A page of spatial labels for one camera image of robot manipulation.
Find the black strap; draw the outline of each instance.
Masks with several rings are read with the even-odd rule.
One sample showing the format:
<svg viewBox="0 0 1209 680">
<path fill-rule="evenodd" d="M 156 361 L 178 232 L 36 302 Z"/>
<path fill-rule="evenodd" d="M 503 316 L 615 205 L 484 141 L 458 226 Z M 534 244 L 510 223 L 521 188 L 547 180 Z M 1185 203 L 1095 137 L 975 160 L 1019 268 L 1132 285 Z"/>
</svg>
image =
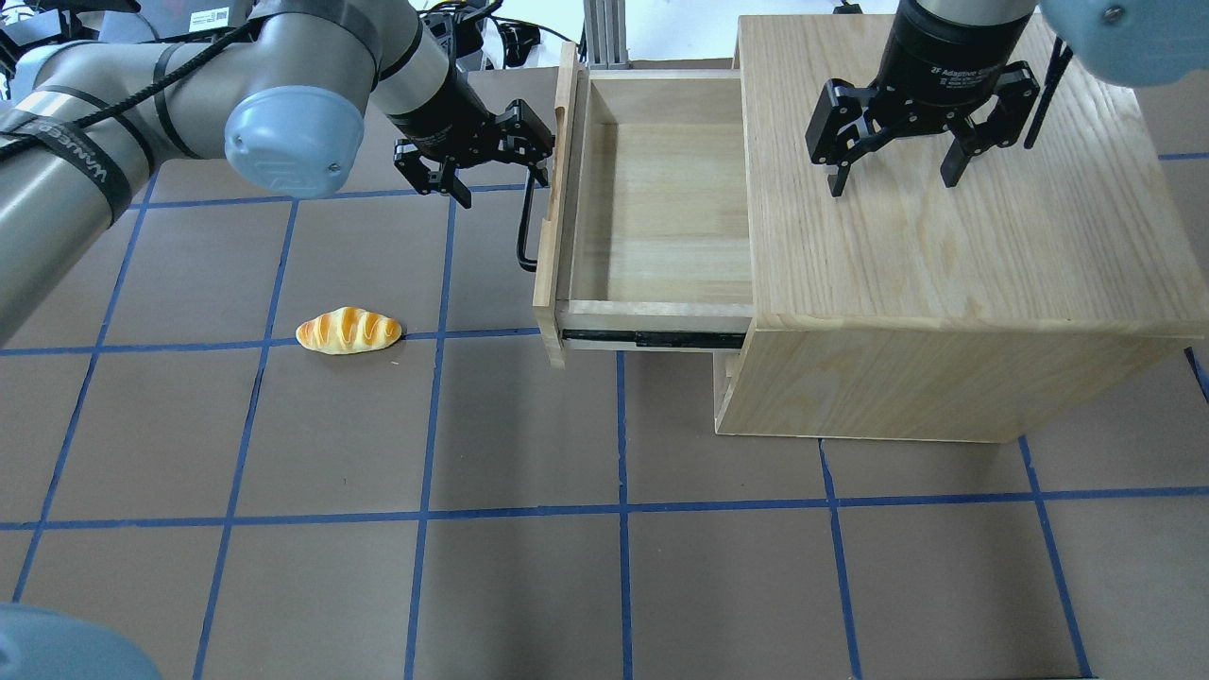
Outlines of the black strap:
<svg viewBox="0 0 1209 680">
<path fill-rule="evenodd" d="M 114 159 L 70 121 L 39 116 L 15 109 L 0 116 L 0 129 L 10 137 L 33 137 L 48 151 L 83 173 L 109 203 L 110 224 L 131 207 L 134 192 L 126 173 Z"/>
<path fill-rule="evenodd" d="M 374 22 L 347 0 L 260 0 L 248 21 L 264 19 L 273 15 L 311 15 L 329 21 L 353 34 L 370 52 L 374 73 L 382 60 L 382 36 Z"/>
<path fill-rule="evenodd" d="M 82 90 L 76 90 L 75 87 L 68 87 L 66 85 L 44 85 L 39 87 L 39 90 L 45 92 L 58 92 L 59 94 L 69 94 L 71 97 L 75 97 L 76 99 L 80 99 L 81 102 L 87 102 L 93 106 L 97 106 L 97 109 L 109 108 L 109 103 L 102 99 L 100 97 L 94 97 Z M 154 173 L 156 167 L 155 152 L 151 151 L 151 144 L 147 143 L 146 136 L 144 136 L 143 132 L 139 131 L 139 128 L 134 127 L 134 123 L 132 123 L 129 119 L 127 119 L 122 114 L 115 115 L 114 120 L 116 120 L 123 128 L 126 128 L 126 132 L 128 132 L 131 137 L 134 138 L 134 142 L 138 142 L 139 149 L 143 150 L 143 157 L 146 159 L 147 161 L 147 172 Z"/>
<path fill-rule="evenodd" d="M 160 59 L 155 63 L 155 73 L 152 74 L 152 81 L 160 81 L 168 73 L 168 62 L 172 56 L 184 47 L 184 42 L 175 42 L 172 47 L 168 47 L 160 54 Z M 180 138 L 180 133 L 177 132 L 177 126 L 172 125 L 172 116 L 168 114 L 168 97 L 164 91 L 155 93 L 155 115 L 160 119 L 160 127 L 163 128 L 163 133 L 168 136 L 168 140 L 172 142 L 173 146 L 180 149 L 180 152 L 189 156 L 190 159 L 201 159 L 192 149 L 185 144 L 185 140 Z"/>
<path fill-rule="evenodd" d="M 424 22 L 416 22 L 416 35 L 412 36 L 411 45 L 407 45 L 407 48 L 403 51 L 401 57 L 395 59 L 393 64 L 382 70 L 382 75 L 380 76 L 381 80 L 391 77 L 392 75 L 399 73 L 403 69 L 403 67 L 407 65 L 407 62 L 411 60 L 411 57 L 412 54 L 416 53 L 416 50 L 420 50 L 420 42 L 423 40 L 423 38 L 424 38 Z"/>
</svg>

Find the tiled floor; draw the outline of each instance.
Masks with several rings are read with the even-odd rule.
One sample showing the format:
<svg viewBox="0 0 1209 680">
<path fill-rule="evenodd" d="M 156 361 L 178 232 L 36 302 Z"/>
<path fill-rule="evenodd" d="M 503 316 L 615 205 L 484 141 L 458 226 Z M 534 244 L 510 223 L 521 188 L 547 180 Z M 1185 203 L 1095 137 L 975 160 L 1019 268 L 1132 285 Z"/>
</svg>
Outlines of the tiled floor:
<svg viewBox="0 0 1209 680">
<path fill-rule="evenodd" d="M 1207 93 L 1146 100 L 1209 264 Z M 1204 676 L 1186 357 L 1002 446 L 716 437 L 706 356 L 548 367 L 517 173 L 462 211 L 369 131 L 332 200 L 169 163 L 0 350 L 4 592 L 169 680 Z M 296 346 L 346 304 L 407 340 Z"/>
</svg>

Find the bread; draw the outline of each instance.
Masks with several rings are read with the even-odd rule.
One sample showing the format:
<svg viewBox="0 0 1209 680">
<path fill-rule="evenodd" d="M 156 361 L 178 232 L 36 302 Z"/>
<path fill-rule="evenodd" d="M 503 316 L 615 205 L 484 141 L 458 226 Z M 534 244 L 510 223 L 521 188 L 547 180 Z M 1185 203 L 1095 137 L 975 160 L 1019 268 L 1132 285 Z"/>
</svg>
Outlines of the bread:
<svg viewBox="0 0 1209 680">
<path fill-rule="evenodd" d="M 403 324 L 359 307 L 340 307 L 303 323 L 294 336 L 307 350 L 355 355 L 389 347 L 403 338 Z"/>
</svg>

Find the croissant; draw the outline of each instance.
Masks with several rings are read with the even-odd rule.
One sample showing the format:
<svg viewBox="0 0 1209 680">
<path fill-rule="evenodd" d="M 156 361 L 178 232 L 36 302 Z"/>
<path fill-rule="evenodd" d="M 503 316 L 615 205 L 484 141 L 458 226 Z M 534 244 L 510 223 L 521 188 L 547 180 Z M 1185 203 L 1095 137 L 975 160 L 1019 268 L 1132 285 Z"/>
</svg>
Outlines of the croissant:
<svg viewBox="0 0 1209 680">
<path fill-rule="evenodd" d="M 303 323 L 294 336 L 307 350 L 355 355 L 389 347 L 403 338 L 403 324 L 359 307 L 340 307 Z"/>
</svg>

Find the wooden box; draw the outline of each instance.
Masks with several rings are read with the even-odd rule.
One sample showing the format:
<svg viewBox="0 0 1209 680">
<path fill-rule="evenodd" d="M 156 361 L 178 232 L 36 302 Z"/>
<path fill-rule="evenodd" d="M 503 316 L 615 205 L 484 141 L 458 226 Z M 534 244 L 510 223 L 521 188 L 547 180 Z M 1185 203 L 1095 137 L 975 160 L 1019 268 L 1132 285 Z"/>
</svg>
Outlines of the wooden box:
<svg viewBox="0 0 1209 680">
<path fill-rule="evenodd" d="M 1209 330 L 1129 90 L 1072 64 L 1036 149 L 955 189 L 896 140 L 833 198 L 804 133 L 891 17 L 742 17 L 739 69 L 560 74 L 534 311 L 567 347 L 715 352 L 725 434 L 1002 442 Z M 1018 48 L 1035 69 L 1052 33 Z"/>
</svg>

